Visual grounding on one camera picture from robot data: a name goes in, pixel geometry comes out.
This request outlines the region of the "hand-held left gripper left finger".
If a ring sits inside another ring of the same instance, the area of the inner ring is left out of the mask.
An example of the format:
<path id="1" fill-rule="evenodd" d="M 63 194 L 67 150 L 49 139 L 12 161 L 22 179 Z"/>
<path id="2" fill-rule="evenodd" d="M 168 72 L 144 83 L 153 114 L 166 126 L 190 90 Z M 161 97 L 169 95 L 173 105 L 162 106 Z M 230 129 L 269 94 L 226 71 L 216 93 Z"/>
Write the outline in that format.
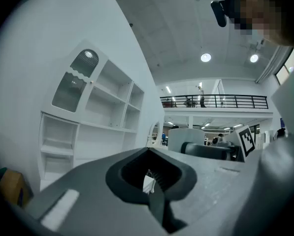
<path id="1" fill-rule="evenodd" d="M 63 236 L 165 236 L 167 231 L 146 205 L 123 202 L 113 194 L 105 175 L 114 163 L 139 150 L 79 165 L 38 193 L 25 211 L 38 223 L 58 226 Z"/>

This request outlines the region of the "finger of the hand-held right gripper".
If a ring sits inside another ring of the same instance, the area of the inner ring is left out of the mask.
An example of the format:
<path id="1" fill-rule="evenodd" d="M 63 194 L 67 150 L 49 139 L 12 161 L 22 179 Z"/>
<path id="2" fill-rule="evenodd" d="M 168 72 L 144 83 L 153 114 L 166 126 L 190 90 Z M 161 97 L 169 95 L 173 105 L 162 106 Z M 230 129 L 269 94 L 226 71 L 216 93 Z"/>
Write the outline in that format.
<path id="1" fill-rule="evenodd" d="M 208 159 L 227 159 L 227 148 L 225 147 L 199 145 L 191 142 L 182 144 L 181 153 Z"/>

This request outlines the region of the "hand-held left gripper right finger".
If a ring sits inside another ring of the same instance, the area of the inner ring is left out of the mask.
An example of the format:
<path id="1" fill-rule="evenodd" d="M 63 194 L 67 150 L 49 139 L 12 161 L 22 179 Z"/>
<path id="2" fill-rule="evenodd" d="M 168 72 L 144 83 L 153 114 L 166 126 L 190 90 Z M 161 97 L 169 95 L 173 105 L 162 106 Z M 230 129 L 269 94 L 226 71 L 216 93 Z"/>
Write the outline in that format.
<path id="1" fill-rule="evenodd" d="M 171 202 L 175 218 L 187 225 L 177 234 L 239 234 L 238 219 L 250 194 L 261 151 L 253 151 L 246 162 L 221 161 L 154 148 L 191 166 L 197 176 L 186 198 Z"/>

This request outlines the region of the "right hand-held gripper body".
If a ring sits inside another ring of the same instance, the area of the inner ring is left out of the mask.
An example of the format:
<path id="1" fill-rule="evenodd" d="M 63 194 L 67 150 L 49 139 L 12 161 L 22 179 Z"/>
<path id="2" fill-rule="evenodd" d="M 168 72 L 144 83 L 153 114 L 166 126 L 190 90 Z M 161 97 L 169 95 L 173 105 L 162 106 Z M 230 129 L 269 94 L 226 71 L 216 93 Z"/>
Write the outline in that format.
<path id="1" fill-rule="evenodd" d="M 235 147 L 235 160 L 238 162 L 245 162 L 248 154 L 255 149 L 254 138 L 248 125 L 235 129 L 226 135 L 224 140 Z"/>

